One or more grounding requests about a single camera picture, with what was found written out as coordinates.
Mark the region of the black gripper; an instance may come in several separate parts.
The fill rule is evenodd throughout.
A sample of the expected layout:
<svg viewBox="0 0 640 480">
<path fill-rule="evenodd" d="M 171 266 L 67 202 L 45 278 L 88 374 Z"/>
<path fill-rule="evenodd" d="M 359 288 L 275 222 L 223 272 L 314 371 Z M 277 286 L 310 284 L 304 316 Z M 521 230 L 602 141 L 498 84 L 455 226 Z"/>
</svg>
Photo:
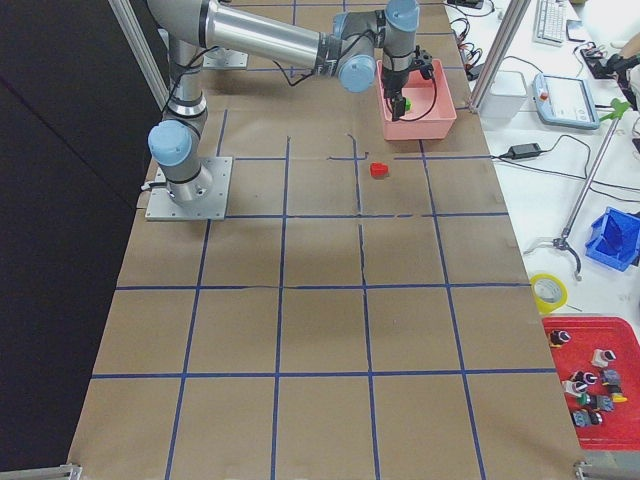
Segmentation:
<svg viewBox="0 0 640 480">
<path fill-rule="evenodd" d="M 408 82 L 409 74 L 419 71 L 424 80 L 434 76 L 433 57 L 417 45 L 406 54 L 391 54 L 383 51 L 382 85 L 384 98 L 390 99 L 393 121 L 399 121 L 406 113 L 406 99 L 402 89 Z"/>
</svg>

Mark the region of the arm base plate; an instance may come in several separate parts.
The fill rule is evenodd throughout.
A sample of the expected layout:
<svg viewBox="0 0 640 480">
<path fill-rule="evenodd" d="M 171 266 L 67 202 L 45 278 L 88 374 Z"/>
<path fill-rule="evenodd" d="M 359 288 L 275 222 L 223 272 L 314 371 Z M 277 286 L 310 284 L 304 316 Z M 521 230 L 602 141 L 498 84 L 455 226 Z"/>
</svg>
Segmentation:
<svg viewBox="0 0 640 480">
<path fill-rule="evenodd" d="M 160 167 L 150 188 L 149 221 L 222 221 L 226 217 L 233 158 L 199 157 L 199 175 L 188 183 L 169 182 Z"/>
</svg>

